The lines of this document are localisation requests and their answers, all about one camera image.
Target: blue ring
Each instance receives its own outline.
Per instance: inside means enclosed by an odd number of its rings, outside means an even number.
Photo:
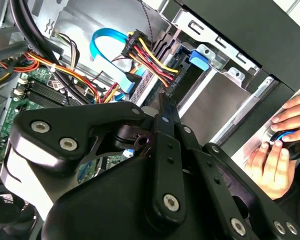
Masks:
[[[277,137],[277,140],[281,140],[284,136],[287,136],[289,134],[293,134],[295,131],[287,131],[285,133],[282,133],[280,136]]]

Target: yellow wire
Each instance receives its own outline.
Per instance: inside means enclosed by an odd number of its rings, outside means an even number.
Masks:
[[[149,68],[148,66],[144,65],[141,61],[139,61],[135,56],[133,56],[131,53],[129,53],[129,56],[135,60],[137,63],[141,64],[142,66],[144,66],[148,71],[150,71],[153,75],[155,75],[163,84],[164,86],[167,88],[168,87],[168,84],[167,82],[162,78],[160,77],[158,74],[156,74],[151,68]]]
[[[138,71],[138,68],[134,68],[130,73],[135,74]]]
[[[40,58],[37,58],[37,57],[36,57],[35,55],[33,55],[31,52],[29,52],[28,55],[31,56],[34,60],[37,60],[38,62],[40,62],[40,63],[42,63],[42,64],[45,64],[45,65],[47,65],[47,66],[49,66],[49,67],[53,67],[53,66],[54,66],[54,64],[52,64],[52,63],[50,63],[50,62],[48,62],[48,61],[43,61],[43,60],[41,60]],[[78,79],[79,81],[85,83],[83,77],[80,76],[79,74],[77,74],[76,72],[73,72],[73,71],[71,71],[71,70],[63,69],[63,68],[62,68],[61,66],[59,66],[59,65],[56,65],[55,68],[58,69],[58,70],[60,70],[60,71],[62,71],[62,72],[64,72],[64,73],[67,73],[67,74],[69,74],[69,75],[75,77],[75,78]],[[94,95],[94,100],[95,100],[96,103],[98,102],[98,98],[97,98],[96,95]]]
[[[163,69],[172,72],[172,73],[178,73],[179,71],[176,69],[172,69],[170,67],[167,67],[165,65],[163,65],[156,57],[155,55],[149,50],[149,48],[147,47],[147,45],[145,44],[145,42],[143,41],[143,39],[141,37],[139,37],[139,41],[142,44],[143,48],[145,49],[145,51],[150,55],[150,57],[157,63],[160,65],[160,67],[162,67]]]
[[[113,96],[116,94],[116,92],[118,91],[119,88],[120,88],[119,85],[115,87],[115,89],[112,91],[112,93],[104,101],[105,104],[107,104],[108,102],[110,102],[110,100],[113,98]]]
[[[7,77],[9,77],[10,73],[7,73],[6,75],[4,75],[3,77],[0,78],[0,83],[2,81],[4,81]]]

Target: wire connector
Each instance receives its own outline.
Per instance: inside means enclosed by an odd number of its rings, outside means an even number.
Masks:
[[[151,49],[152,42],[148,39],[148,36],[145,35],[142,31],[135,30],[133,35],[129,36],[128,40],[126,41],[126,44],[124,46],[121,55],[123,55],[128,59],[131,59],[129,54],[132,53],[132,50],[134,49],[134,46],[137,44],[139,38],[142,38],[145,44]]]

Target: finger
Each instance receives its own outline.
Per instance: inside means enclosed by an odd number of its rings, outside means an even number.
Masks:
[[[288,100],[282,107],[284,109],[289,109],[297,105],[300,105],[300,95]]]
[[[289,150],[282,148],[274,176],[274,181],[278,186],[285,186],[288,184],[289,158]]]
[[[300,105],[291,107],[282,113],[278,114],[275,116],[272,121],[274,123],[280,123],[283,122],[284,120],[291,119],[293,117],[300,116]]]
[[[297,161],[289,161],[289,168],[288,168],[288,181],[289,185],[291,186],[292,182],[294,181],[295,172],[296,172],[296,165]]]
[[[257,154],[255,155],[251,165],[251,178],[253,181],[258,182],[263,174],[263,164],[267,159],[269,144],[263,142]]]
[[[284,131],[300,128],[300,116],[292,117],[283,122],[273,124],[271,129],[274,131]]]
[[[252,176],[252,172],[251,172],[251,167],[252,167],[252,162],[255,159],[257,153],[259,151],[259,148],[257,148],[256,150],[253,151],[253,153],[250,155],[248,161],[246,162],[245,166],[244,166],[244,172],[251,178]]]
[[[284,142],[295,142],[295,141],[300,141],[300,130],[294,132],[294,133],[291,133],[291,134],[288,134],[286,136],[284,136],[282,138],[282,140]]]
[[[282,149],[282,141],[275,141],[271,152],[265,162],[262,180],[267,183],[271,183],[275,180],[275,174],[277,170],[278,160]]]

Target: motherboard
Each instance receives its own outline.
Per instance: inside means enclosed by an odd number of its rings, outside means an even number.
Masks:
[[[52,73],[46,67],[40,67],[29,74],[22,73],[0,121],[0,166],[5,157],[13,121],[19,113],[76,105],[60,84],[54,81]],[[96,165],[97,160],[81,165],[77,174],[78,181],[83,183],[94,177]]]

